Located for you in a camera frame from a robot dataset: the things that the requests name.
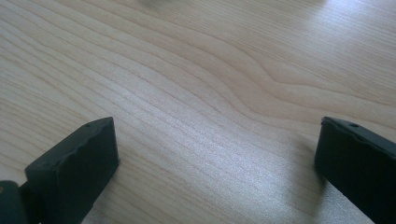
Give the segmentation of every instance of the light wood surface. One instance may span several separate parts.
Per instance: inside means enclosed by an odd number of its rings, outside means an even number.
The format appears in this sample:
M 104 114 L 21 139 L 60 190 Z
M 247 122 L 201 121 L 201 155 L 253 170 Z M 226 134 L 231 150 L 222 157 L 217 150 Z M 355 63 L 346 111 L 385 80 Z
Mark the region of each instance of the light wood surface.
M 371 223 L 313 159 L 324 116 L 396 141 L 395 8 L 1 0 L 0 179 L 112 116 L 121 165 L 84 223 Z

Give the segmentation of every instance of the wooden table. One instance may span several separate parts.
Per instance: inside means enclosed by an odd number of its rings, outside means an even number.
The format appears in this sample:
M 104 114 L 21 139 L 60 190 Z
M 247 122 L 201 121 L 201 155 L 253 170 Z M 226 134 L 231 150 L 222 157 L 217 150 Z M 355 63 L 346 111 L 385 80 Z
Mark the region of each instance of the wooden table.
M 396 141 L 394 0 L 0 1 L 0 179 L 114 117 L 84 223 L 371 223 L 313 168 L 320 120 Z

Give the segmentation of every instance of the wood grain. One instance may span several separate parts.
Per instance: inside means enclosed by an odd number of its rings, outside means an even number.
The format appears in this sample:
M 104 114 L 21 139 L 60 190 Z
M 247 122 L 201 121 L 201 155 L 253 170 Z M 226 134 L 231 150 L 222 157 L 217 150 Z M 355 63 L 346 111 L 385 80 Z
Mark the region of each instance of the wood grain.
M 0 1 L 0 179 L 112 116 L 84 223 L 371 223 L 313 168 L 320 119 L 396 141 L 392 0 Z

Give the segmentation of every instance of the black object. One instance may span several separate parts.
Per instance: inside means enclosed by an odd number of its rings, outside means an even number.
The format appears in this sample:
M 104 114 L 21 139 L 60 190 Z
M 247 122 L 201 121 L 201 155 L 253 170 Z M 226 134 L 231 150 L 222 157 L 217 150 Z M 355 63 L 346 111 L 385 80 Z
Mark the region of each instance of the black object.
M 113 118 L 81 126 L 26 167 L 21 187 L 0 182 L 0 223 L 80 223 L 119 163 Z
M 315 166 L 375 223 L 396 223 L 396 144 L 341 119 L 323 118 Z

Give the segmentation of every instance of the table surface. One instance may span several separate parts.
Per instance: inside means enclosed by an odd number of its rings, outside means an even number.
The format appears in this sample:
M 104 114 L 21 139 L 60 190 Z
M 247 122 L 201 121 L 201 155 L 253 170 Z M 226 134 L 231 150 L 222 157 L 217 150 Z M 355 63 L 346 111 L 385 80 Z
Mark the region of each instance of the table surface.
M 0 179 L 113 117 L 84 223 L 371 223 L 315 172 L 320 120 L 396 141 L 394 0 L 0 1 Z

